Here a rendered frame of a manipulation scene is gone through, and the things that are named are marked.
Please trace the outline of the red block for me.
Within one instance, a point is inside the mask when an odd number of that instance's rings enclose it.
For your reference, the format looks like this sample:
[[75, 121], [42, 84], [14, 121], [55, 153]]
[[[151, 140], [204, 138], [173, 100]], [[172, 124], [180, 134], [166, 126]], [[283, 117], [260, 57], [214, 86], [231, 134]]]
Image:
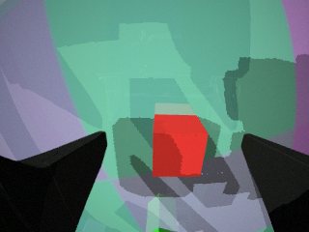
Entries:
[[155, 115], [152, 177], [200, 177], [208, 132], [197, 116]]

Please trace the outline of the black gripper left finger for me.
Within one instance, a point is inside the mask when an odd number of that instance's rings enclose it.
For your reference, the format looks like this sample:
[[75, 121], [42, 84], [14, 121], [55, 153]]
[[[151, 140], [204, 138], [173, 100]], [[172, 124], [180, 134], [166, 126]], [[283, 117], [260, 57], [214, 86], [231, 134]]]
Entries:
[[0, 156], [0, 196], [30, 232], [76, 232], [105, 150], [97, 131], [31, 158]]

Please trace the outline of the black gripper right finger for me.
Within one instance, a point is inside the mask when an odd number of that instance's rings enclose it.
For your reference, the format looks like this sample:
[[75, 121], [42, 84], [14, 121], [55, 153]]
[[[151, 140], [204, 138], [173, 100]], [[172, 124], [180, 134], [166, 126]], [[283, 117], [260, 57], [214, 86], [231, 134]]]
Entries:
[[244, 134], [240, 147], [273, 231], [308, 232], [309, 156], [255, 134]]

